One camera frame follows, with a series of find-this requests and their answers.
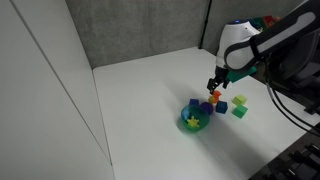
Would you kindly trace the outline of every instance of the green bowl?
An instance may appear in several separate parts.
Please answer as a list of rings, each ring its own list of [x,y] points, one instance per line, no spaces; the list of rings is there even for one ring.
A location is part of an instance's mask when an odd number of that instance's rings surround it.
[[[200,127],[192,127],[188,124],[187,120],[194,116],[195,119],[199,120],[198,125]],[[191,132],[197,132],[206,127],[209,123],[210,116],[200,106],[186,106],[181,111],[181,121],[183,126]]]

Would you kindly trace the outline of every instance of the purple block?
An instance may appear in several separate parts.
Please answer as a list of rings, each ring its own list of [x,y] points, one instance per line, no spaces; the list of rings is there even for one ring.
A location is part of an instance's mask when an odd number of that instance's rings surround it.
[[[189,101],[189,106],[193,105],[193,106],[199,106],[199,99],[190,99]]]
[[[204,102],[200,105],[200,107],[205,110],[209,115],[213,113],[213,106],[208,102]]]

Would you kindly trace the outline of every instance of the orange block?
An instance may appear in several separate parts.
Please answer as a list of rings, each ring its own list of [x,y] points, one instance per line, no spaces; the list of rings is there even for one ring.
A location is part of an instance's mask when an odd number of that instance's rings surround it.
[[[215,97],[215,98],[218,98],[218,99],[219,99],[219,96],[221,96],[221,92],[220,92],[220,91],[215,90],[215,91],[213,92],[213,97]]]
[[[218,101],[219,101],[219,97],[215,97],[213,103],[214,103],[214,104],[217,104]]]

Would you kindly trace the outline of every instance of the green cube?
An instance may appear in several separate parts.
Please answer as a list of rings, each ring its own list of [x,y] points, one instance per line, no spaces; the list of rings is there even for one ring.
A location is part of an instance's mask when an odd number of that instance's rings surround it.
[[[247,102],[247,98],[242,96],[242,95],[238,95],[236,97],[233,98],[233,104],[239,106],[239,105],[244,105],[244,103]]]
[[[232,114],[241,119],[246,114],[247,111],[248,111],[248,108],[242,105],[239,105],[233,110]]]

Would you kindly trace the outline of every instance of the toy block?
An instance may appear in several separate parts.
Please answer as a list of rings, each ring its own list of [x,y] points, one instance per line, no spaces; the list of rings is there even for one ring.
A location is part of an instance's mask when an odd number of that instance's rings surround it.
[[[219,97],[214,97],[213,103],[214,103],[214,104],[217,104],[218,102],[219,102]]]
[[[189,106],[193,105],[193,106],[199,106],[199,99],[190,99],[189,101]]]
[[[274,25],[274,20],[272,16],[265,16],[263,17],[263,20],[265,24],[267,25],[267,28],[270,28],[271,26]]]
[[[209,103],[214,104],[216,101],[216,98],[214,96],[210,96],[208,101],[209,101]]]
[[[242,95],[238,95],[236,97],[234,97],[234,99],[232,100],[233,104],[235,105],[244,105],[244,103],[247,102],[247,98],[242,96]]]
[[[221,92],[220,92],[220,91],[215,90],[215,91],[213,92],[213,97],[215,97],[215,98],[219,98],[219,96],[221,96]]]
[[[248,108],[244,107],[243,105],[239,105],[233,110],[232,114],[241,119],[247,111]]]
[[[213,106],[208,102],[204,102],[200,105],[200,107],[205,110],[209,115],[213,113]]]
[[[253,20],[260,25],[262,31],[265,31],[268,29],[262,17],[254,18]]]
[[[216,106],[216,112],[225,114],[228,110],[228,103],[224,101],[219,101]]]

